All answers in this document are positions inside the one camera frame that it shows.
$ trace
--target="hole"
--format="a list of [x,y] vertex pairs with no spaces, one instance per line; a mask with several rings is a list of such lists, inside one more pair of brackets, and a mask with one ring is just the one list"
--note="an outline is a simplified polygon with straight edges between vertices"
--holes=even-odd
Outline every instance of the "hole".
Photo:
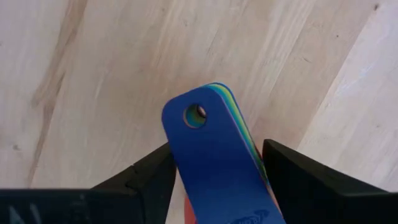
[[184,110],[183,120],[190,128],[200,128],[206,122],[206,111],[198,104],[190,105]]

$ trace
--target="light wood grain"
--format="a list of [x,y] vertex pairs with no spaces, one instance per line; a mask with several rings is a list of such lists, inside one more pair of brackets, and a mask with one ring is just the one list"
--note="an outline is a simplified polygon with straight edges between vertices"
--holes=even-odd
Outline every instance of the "light wood grain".
[[[167,100],[217,81],[258,147],[398,190],[394,1],[0,6],[1,187],[92,187],[166,142]],[[184,194],[177,178],[168,223],[183,223]]]

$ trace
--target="colorful foam sheet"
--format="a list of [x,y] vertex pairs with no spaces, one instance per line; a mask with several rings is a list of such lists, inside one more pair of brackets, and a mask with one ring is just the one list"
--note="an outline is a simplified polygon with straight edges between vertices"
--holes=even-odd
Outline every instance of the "colorful foam sheet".
[[162,122],[201,223],[284,223],[231,91],[212,83],[171,99]]

